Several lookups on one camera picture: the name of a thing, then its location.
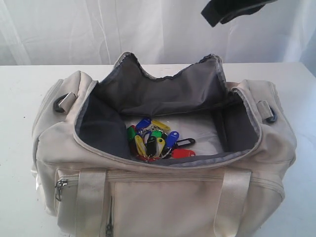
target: pile of key tags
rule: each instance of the pile of key tags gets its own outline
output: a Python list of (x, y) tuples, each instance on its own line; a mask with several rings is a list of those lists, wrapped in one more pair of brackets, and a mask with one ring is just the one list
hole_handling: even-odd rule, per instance
[(139, 160), (152, 162), (158, 159), (195, 156), (195, 152), (184, 147), (193, 145), (193, 138), (178, 140), (180, 134), (157, 120), (143, 118), (136, 126), (127, 129), (129, 148)]

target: white table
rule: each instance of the white table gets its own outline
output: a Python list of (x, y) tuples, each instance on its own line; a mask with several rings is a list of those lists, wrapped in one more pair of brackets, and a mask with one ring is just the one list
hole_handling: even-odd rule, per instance
[[(156, 77), (187, 65), (145, 65)], [(46, 91), (76, 70), (102, 80), (112, 66), (0, 67), (0, 236), (64, 237), (45, 213), (31, 176), (31, 128)], [(298, 140), (297, 160), (284, 178), (286, 199), (256, 237), (314, 237), (316, 233), (316, 78), (301, 63), (225, 64), (227, 81), (270, 80)]]

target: bag strap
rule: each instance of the bag strap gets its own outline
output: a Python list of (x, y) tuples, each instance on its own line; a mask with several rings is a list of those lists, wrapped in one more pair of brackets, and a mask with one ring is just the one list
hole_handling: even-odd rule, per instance
[(76, 237), (99, 236), (105, 180), (105, 171), (80, 171), (76, 202)]
[(226, 169), (214, 220), (216, 237), (235, 237), (247, 198), (251, 171)]

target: white backdrop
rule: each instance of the white backdrop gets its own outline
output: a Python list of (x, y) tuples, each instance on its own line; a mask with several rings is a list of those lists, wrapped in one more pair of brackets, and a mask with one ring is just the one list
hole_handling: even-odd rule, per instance
[(302, 61), (316, 74), (316, 0), (278, 0), (211, 28), (208, 0), (0, 0), (0, 65)]

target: bag opening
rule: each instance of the bag opening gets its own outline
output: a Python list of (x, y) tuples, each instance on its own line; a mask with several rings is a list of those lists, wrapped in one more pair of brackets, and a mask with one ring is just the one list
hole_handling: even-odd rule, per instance
[(75, 129), (84, 143), (96, 149), (142, 162), (130, 153), (126, 128), (141, 116), (158, 117), (172, 124), (172, 130), (178, 129), (181, 139), (196, 139), (192, 146), (196, 156), (150, 164), (217, 164), (246, 154), (258, 141), (244, 103), (237, 93), (227, 90), (221, 61), (214, 55), (172, 77), (157, 79), (127, 53), (91, 92)]

